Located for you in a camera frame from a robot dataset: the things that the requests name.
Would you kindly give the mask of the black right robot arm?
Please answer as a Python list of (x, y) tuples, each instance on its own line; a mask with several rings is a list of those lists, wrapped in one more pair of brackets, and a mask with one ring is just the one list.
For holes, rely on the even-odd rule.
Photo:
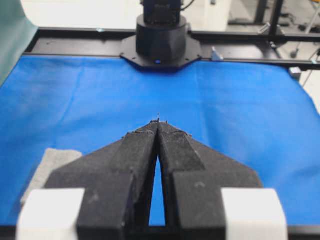
[(136, 51), (155, 62), (169, 63), (183, 56), (187, 21), (181, 0), (142, 0), (143, 14), (136, 22)]

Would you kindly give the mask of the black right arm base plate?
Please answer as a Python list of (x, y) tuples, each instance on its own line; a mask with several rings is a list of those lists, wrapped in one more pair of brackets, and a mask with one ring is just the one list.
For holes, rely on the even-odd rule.
[(146, 56), (138, 52), (136, 36), (131, 36), (121, 42), (120, 57), (141, 71), (176, 72), (201, 60), (202, 49), (197, 40), (188, 36), (182, 54), (169, 50), (167, 44), (156, 44)]

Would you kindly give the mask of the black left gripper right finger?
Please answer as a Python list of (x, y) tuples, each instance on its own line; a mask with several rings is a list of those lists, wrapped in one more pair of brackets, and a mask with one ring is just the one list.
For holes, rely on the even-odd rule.
[(158, 125), (165, 217), (180, 240), (285, 240), (277, 192), (250, 167)]

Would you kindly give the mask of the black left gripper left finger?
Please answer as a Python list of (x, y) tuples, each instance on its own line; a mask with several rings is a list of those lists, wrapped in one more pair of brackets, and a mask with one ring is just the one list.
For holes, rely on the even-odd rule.
[(19, 240), (123, 240), (149, 225), (158, 121), (54, 170), (19, 215)]

